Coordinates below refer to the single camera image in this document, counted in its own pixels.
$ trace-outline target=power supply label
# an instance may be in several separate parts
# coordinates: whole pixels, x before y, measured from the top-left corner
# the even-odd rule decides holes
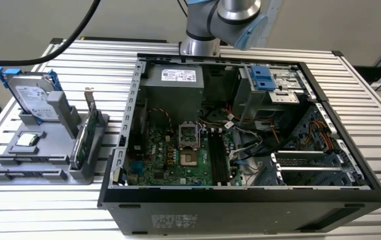
[[[46,92],[37,86],[15,86],[21,103],[31,115],[43,121],[57,121],[54,108],[46,103]]]
[[[162,81],[195,82],[195,70],[163,69]]]
[[[197,214],[155,214],[151,215],[153,227],[157,229],[194,228]]]

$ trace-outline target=white wall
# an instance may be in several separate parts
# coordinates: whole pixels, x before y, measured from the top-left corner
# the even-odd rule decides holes
[[[269,48],[339,50],[354,65],[381,55],[381,0],[283,0]]]
[[[0,0],[0,59],[38,57],[51,38],[69,36],[90,3]],[[178,42],[185,23],[175,0],[102,0],[82,35]],[[282,0],[266,46],[336,49],[351,63],[371,64],[381,54],[381,0]]]
[[[91,0],[0,0],[0,60],[37,58],[51,38],[66,38]],[[102,0],[82,36],[161,39],[185,37],[175,0]]]

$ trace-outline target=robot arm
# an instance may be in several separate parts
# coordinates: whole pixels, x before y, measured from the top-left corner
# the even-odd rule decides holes
[[[219,56],[219,40],[247,50],[261,37],[267,17],[261,0],[189,0],[181,55]]]

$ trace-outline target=colorful wire bundle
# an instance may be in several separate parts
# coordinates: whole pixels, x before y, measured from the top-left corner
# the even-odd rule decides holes
[[[320,126],[326,127],[324,123],[322,123],[320,121],[311,120],[310,123],[308,123],[308,133],[307,133],[307,136],[304,137],[304,140],[303,140],[302,144],[306,144],[308,142],[310,137],[312,136],[311,124],[314,124],[318,129],[320,128]],[[319,132],[319,135],[320,135],[320,137],[322,137],[322,139],[324,141],[327,149],[328,150],[332,149],[334,147],[332,147],[331,141],[330,141],[326,133]]]
[[[229,114],[233,115],[233,111],[231,111],[231,106],[230,106],[230,105],[226,106],[226,111],[227,111]],[[234,115],[233,115],[233,117],[234,117],[237,120],[241,120],[241,117],[234,116]],[[275,138],[277,143],[279,143],[278,137],[277,137],[277,134],[275,134],[275,130],[274,130],[274,120],[273,120],[271,118],[267,118],[267,119],[258,119],[258,118],[257,118],[257,119],[254,119],[254,120],[255,120],[255,121],[270,122],[271,132],[273,132],[273,135],[274,135],[274,138]]]
[[[170,131],[170,133],[173,133],[174,131],[171,129],[171,121],[170,121],[169,114],[161,108],[151,108],[151,109],[149,109],[149,112],[151,112],[151,111],[161,111],[166,115],[166,118],[167,118],[167,121],[169,121],[169,131]]]

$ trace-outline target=motherboard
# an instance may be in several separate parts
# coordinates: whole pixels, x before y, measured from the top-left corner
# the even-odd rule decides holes
[[[213,166],[211,149],[207,130],[197,129],[198,139],[191,136],[187,127],[182,127],[182,134],[170,135],[165,128],[150,127],[147,131],[146,154],[142,161],[131,161],[131,174],[127,177],[130,184],[139,186],[213,186],[213,170],[221,171]],[[182,142],[198,142],[198,148],[182,147]],[[230,168],[227,153],[234,149],[231,132],[221,134],[221,148],[223,156],[221,162],[226,171],[226,184],[242,185],[238,168]]]

